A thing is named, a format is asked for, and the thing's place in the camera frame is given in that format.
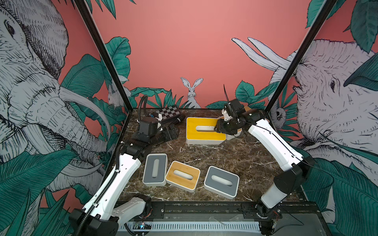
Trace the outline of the yellow lid tissue box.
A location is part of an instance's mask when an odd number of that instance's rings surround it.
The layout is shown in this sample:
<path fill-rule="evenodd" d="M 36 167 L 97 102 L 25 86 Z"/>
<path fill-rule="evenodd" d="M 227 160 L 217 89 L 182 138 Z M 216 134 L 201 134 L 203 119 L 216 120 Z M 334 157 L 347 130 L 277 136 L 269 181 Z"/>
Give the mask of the yellow lid tissue box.
<path fill-rule="evenodd" d="M 186 119 L 186 144 L 188 145 L 219 145 L 226 140 L 226 135 L 217 133 L 214 129 L 217 118 Z"/>

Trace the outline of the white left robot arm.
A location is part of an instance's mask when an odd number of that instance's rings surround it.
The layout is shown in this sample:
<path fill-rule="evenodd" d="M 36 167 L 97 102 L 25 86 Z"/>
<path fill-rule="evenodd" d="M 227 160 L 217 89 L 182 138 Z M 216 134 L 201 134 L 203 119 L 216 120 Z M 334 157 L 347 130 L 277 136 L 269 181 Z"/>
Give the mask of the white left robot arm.
<path fill-rule="evenodd" d="M 171 124 L 158 128 L 154 135 L 135 132 L 115 151 L 115 166 L 97 193 L 82 209 L 74 209 L 69 222 L 75 236 L 114 236 L 121 224 L 141 215 L 147 204 L 145 197 L 133 197 L 115 208 L 115 204 L 141 161 L 152 152 L 152 148 L 179 137 L 180 129 Z"/>

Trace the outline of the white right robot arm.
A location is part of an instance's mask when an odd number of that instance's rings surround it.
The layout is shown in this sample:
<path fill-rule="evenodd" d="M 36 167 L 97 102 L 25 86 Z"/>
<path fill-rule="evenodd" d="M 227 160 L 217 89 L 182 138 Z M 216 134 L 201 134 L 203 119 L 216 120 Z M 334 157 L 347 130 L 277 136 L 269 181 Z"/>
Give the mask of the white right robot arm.
<path fill-rule="evenodd" d="M 257 215 L 262 219 L 270 218 L 275 207 L 307 180 L 315 161 L 303 157 L 284 141 L 262 111 L 241 108 L 231 112 L 224 108 L 221 112 L 222 117 L 214 129 L 217 133 L 233 136 L 239 129 L 247 131 L 264 145 L 283 171 L 274 177 L 273 184 L 256 204 Z"/>

